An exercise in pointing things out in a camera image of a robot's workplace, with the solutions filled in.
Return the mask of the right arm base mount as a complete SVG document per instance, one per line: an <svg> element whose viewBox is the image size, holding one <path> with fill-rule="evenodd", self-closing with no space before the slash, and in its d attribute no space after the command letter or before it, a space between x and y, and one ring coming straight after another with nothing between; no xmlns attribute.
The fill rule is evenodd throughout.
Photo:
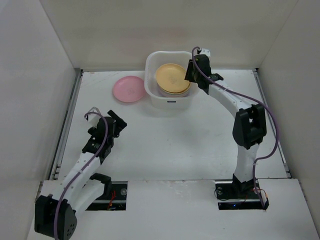
<svg viewBox="0 0 320 240"><path fill-rule="evenodd" d="M231 183L216 183L214 195L219 210L263 210L270 206L264 189L249 188L244 193L237 193Z"/></svg>

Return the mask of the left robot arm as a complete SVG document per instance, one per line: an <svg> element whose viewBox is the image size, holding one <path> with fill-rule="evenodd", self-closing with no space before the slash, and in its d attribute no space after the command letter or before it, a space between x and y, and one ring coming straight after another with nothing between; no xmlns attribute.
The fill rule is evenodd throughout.
<svg viewBox="0 0 320 240"><path fill-rule="evenodd" d="M90 138L64 180L48 195L35 202L34 231L55 240L69 240L78 218L98 198L113 201L117 192L110 176L98 173L127 123L114 111L103 116L95 107L84 115L87 121L97 118L88 129Z"/></svg>

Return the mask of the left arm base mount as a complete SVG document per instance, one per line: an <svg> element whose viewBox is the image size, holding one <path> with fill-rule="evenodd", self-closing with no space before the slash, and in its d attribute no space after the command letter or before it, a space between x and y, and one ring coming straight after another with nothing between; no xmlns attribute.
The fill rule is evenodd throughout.
<svg viewBox="0 0 320 240"><path fill-rule="evenodd" d="M93 201L87 211L125 211L127 207L128 182L112 181L110 176L95 173L91 180L104 184L104 192Z"/></svg>

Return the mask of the yellow plate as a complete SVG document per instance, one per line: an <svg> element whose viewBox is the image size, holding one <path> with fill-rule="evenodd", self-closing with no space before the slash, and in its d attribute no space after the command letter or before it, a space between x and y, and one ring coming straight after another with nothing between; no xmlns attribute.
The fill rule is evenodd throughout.
<svg viewBox="0 0 320 240"><path fill-rule="evenodd" d="M186 70L174 63L161 65L155 72L155 80L159 87L170 92L180 92L191 86L185 80Z"/></svg>
<svg viewBox="0 0 320 240"><path fill-rule="evenodd" d="M165 89L163 89L162 87L159 86L158 90L159 90L160 93L166 92L166 93L172 93L172 94L182 94L182 93L188 93L189 90L190 90L190 87L188 87L188 88L186 88L186 89L184 89L182 91L173 92L173 91L167 91L167 90L165 90Z"/></svg>

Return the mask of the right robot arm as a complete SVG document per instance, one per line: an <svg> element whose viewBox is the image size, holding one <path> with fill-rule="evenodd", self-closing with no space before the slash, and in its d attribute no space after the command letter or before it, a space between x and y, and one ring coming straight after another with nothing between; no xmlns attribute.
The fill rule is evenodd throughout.
<svg viewBox="0 0 320 240"><path fill-rule="evenodd" d="M209 57L198 54L189 60L185 79L217 100L234 118L232 137L237 144L237 163L231 183L216 184L221 200L242 199L254 188L253 166L260 143L267 134L265 109L228 92L222 76L212 73Z"/></svg>

